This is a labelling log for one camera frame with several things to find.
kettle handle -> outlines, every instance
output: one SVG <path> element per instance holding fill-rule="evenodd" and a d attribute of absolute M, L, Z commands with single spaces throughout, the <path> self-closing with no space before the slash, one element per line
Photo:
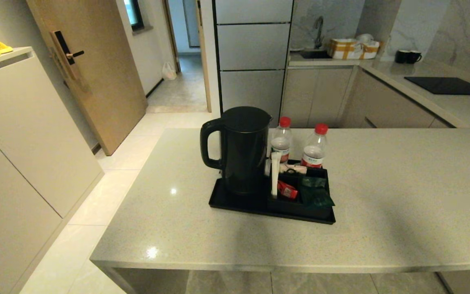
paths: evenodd
<path fill-rule="evenodd" d="M 208 153 L 208 137 L 215 131 L 221 131 L 224 129 L 224 122 L 222 119 L 214 119 L 203 124 L 201 128 L 201 156 L 204 164 L 211 167 L 212 169 L 222 169 L 222 164 L 219 160 L 213 160 L 209 158 Z"/>

bottle label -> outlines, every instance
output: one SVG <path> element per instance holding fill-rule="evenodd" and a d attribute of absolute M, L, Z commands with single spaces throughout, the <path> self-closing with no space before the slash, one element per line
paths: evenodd
<path fill-rule="evenodd" d="M 308 156 L 306 153 L 304 153 L 302 156 L 302 162 L 300 164 L 303 166 L 315 167 L 319 169 L 322 167 L 323 161 L 324 158 L 312 158 L 311 156 Z"/>
<path fill-rule="evenodd" d="M 271 147 L 271 152 L 278 152 L 280 153 L 280 162 L 286 162 L 289 158 L 289 148 L 288 149 L 276 149 L 275 147 Z"/>

floor tile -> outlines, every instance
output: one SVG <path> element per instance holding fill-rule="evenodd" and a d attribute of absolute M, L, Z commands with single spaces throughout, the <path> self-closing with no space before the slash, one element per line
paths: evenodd
<path fill-rule="evenodd" d="M 208 112 L 208 107 L 204 105 L 175 105 L 175 106 L 166 106 L 166 105 L 149 105 L 146 108 L 146 113 L 154 114 L 166 114 L 172 112 Z"/>
<path fill-rule="evenodd" d="M 206 106 L 201 56 L 183 56 L 181 73 L 163 81 L 148 97 L 149 106 Z"/>
<path fill-rule="evenodd" d="M 191 270 L 186 294 L 271 294 L 269 272 Z"/>
<path fill-rule="evenodd" d="M 272 272 L 273 294 L 377 294 L 368 274 Z"/>
<path fill-rule="evenodd" d="M 129 136 L 160 136 L 170 119 L 170 114 L 146 113 Z"/>
<path fill-rule="evenodd" d="M 21 294 L 66 294 L 101 238 L 103 225 L 67 225 L 28 279 Z"/>
<path fill-rule="evenodd" d="M 107 171 L 69 221 L 71 225 L 108 225 L 139 171 Z"/>
<path fill-rule="evenodd" d="M 103 169 L 141 169 L 159 136 L 128 136 L 112 156 L 103 150 L 95 155 Z"/>
<path fill-rule="evenodd" d="M 213 119 L 209 112 L 189 112 L 185 114 L 172 114 L 166 124 L 167 128 L 201 128 L 202 125 Z"/>
<path fill-rule="evenodd" d="M 434 272 L 372 274 L 379 294 L 447 294 Z"/>
<path fill-rule="evenodd" d="M 101 294 L 126 294 L 126 292 L 119 288 L 111 279 L 108 279 L 103 283 Z"/>
<path fill-rule="evenodd" d="M 100 294 L 111 281 L 90 259 L 84 261 L 68 294 Z"/>

kitchen sink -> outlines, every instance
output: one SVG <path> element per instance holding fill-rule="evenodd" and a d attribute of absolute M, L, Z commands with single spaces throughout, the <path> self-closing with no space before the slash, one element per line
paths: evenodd
<path fill-rule="evenodd" d="M 305 59 L 324 59 L 331 58 L 327 51 L 302 51 L 300 56 Z"/>

green sachet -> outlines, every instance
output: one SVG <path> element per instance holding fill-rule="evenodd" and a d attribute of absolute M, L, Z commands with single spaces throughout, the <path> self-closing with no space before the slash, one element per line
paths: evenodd
<path fill-rule="evenodd" d="M 302 177 L 299 192 L 302 195 L 304 205 L 313 209 L 335 206 L 325 189 L 327 183 L 328 179 L 326 178 Z"/>

